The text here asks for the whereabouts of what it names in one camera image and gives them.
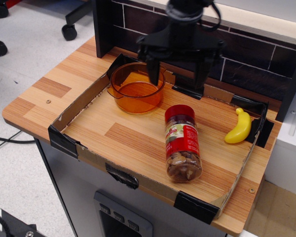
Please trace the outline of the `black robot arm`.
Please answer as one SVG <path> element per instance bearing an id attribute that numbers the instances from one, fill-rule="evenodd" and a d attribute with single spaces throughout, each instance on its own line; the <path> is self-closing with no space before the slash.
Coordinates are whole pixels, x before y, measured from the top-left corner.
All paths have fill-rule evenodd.
<path id="1" fill-rule="evenodd" d="M 225 47 L 223 40 L 206 33 L 215 31 L 220 24 L 198 29 L 203 9 L 212 6 L 212 0 L 170 0 L 166 5 L 169 24 L 160 32 L 138 38 L 138 58 L 147 64 L 149 80 L 157 85 L 160 62 L 190 62 L 195 64 L 194 88 L 201 88 L 210 69 L 219 62 Z"/>

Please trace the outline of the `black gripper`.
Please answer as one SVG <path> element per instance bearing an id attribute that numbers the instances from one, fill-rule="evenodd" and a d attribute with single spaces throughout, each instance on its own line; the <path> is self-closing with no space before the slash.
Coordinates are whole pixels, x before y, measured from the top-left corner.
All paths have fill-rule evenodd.
<path id="1" fill-rule="evenodd" d="M 138 38 L 138 58 L 146 61 L 149 80 L 158 85 L 160 61 L 193 62 L 194 89 L 203 87 L 213 62 L 221 55 L 224 41 L 196 25 L 169 24 L 160 32 Z"/>

